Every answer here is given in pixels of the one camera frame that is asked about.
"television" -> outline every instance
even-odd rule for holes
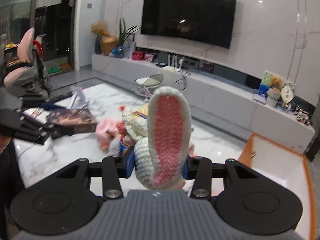
[[[230,47],[236,0],[144,0],[141,34]]]

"black pants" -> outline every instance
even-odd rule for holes
[[[7,240],[4,206],[10,210],[12,199],[23,189],[15,148],[11,141],[0,155],[0,238],[2,240]]]

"person's hand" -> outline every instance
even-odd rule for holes
[[[0,154],[8,146],[10,141],[11,141],[10,137],[7,137],[7,136],[4,136],[4,135],[0,134]]]

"white marble tabletop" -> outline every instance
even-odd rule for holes
[[[119,107],[122,105],[138,109],[143,104],[143,100],[132,93],[109,84],[84,89],[84,93],[90,99],[88,108],[98,122],[103,118],[121,120],[122,112]],[[58,104],[68,106],[69,102],[68,98]],[[37,119],[46,122],[47,114],[48,112],[43,112]],[[224,163],[228,158],[238,159],[241,155],[244,142],[195,120],[192,125],[192,142],[196,146],[196,155],[210,158],[215,163]],[[104,157],[116,154],[118,141],[114,140],[110,152],[100,149],[94,133],[65,136],[54,141],[49,138],[43,146],[21,140],[15,140],[15,145],[22,180],[29,187],[79,158],[100,162]],[[134,171],[131,178],[120,179],[120,182],[125,195],[130,189],[145,189],[136,179]],[[212,184],[216,193],[223,190],[222,179],[213,179]],[[188,181],[185,189],[190,189],[191,186],[192,181]],[[96,195],[102,195],[101,178],[92,178],[90,190]]]

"white wall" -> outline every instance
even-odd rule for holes
[[[75,30],[75,41],[78,35],[79,66],[91,64],[91,55],[94,53],[96,37],[90,32],[90,25],[104,19],[105,1],[106,0],[77,0],[77,2],[81,3],[78,34],[77,30]],[[92,3],[91,9],[87,8],[88,3]]]
[[[320,0],[237,0],[230,49],[177,38],[137,35],[137,46],[180,53],[262,78],[265,70],[297,82],[313,105],[320,91]],[[106,0],[108,31],[118,19],[140,25],[143,0]]]

